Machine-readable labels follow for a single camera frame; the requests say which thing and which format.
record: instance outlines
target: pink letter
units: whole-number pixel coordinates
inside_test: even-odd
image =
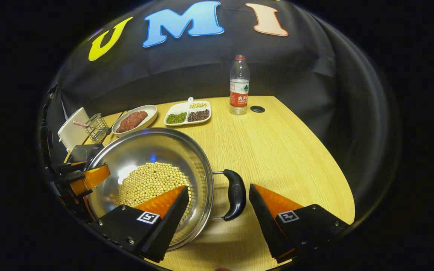
[[[246,6],[252,8],[257,17],[257,25],[254,29],[258,32],[276,36],[287,36],[289,33],[282,29],[276,17],[277,10],[259,4],[247,3]]]

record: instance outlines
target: blue letter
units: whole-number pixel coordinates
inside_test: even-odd
[[[162,27],[174,38],[180,38],[188,23],[192,21],[190,36],[217,35],[224,33],[224,28],[217,22],[215,10],[220,5],[218,1],[203,1],[191,5],[182,15],[173,10],[165,9],[145,17],[148,21],[148,37],[143,47],[163,43],[167,36],[162,35]]]

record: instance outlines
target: wooden table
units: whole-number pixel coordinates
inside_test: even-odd
[[[212,170],[239,173],[249,191],[251,183],[308,206],[319,204],[350,224],[355,219],[351,189],[327,149],[311,130],[273,96],[250,96],[248,106],[259,105],[264,113],[229,113],[229,97],[207,98],[212,117],[200,125],[174,128],[188,134],[202,147]],[[170,106],[156,105],[158,117],[149,127],[167,127],[164,117]],[[112,125],[122,113],[104,117]],[[116,140],[110,134],[103,145]],[[228,180],[214,175],[215,199],[211,216],[229,209]],[[209,220],[200,235],[185,247],[168,252],[158,265],[176,271],[207,271],[225,267],[233,271],[260,271],[278,266],[270,256],[253,208],[229,222]]]

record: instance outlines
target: white plate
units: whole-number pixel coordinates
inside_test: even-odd
[[[207,106],[206,107],[201,107],[201,108],[190,108],[190,105],[192,103],[206,103]],[[190,114],[190,112],[196,112],[196,111],[202,111],[202,110],[209,110],[209,117],[206,118],[205,120],[198,120],[196,122],[188,122],[188,115]],[[180,113],[186,112],[187,115],[185,116],[185,121],[184,122],[180,122],[180,123],[167,123],[167,118],[168,115],[170,114],[175,114],[175,115],[179,115]],[[196,125],[197,123],[202,123],[202,122],[206,122],[207,120],[210,119],[210,117],[212,116],[212,110],[210,110],[210,103],[207,101],[193,101],[193,98],[190,97],[188,98],[188,101],[186,103],[179,103],[176,105],[171,106],[171,108],[169,108],[169,110],[167,111],[167,115],[165,115],[165,119],[164,119],[164,123],[165,125],[168,126],[181,126],[181,125]]]
[[[140,122],[135,128],[128,130],[126,132],[117,132],[117,129],[120,127],[120,123],[122,123],[122,120],[124,120],[126,117],[128,117],[131,113],[135,113],[138,111],[145,111],[148,114],[148,116],[146,118],[144,118],[142,120],[142,122]],[[117,119],[117,121],[112,126],[112,132],[117,137],[123,137],[126,134],[129,134],[131,132],[145,129],[155,120],[155,118],[157,118],[157,114],[158,113],[157,113],[157,107],[156,106],[148,105],[148,106],[137,107],[135,109],[128,111],[123,116],[119,117]]]

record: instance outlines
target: pot handle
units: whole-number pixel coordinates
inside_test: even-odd
[[[213,174],[224,174],[227,179],[229,179],[229,202],[231,203],[231,208],[222,217],[212,217],[210,219],[223,219],[224,221],[230,221],[238,217],[246,207],[246,187],[240,175],[229,169],[219,172],[212,172]]]

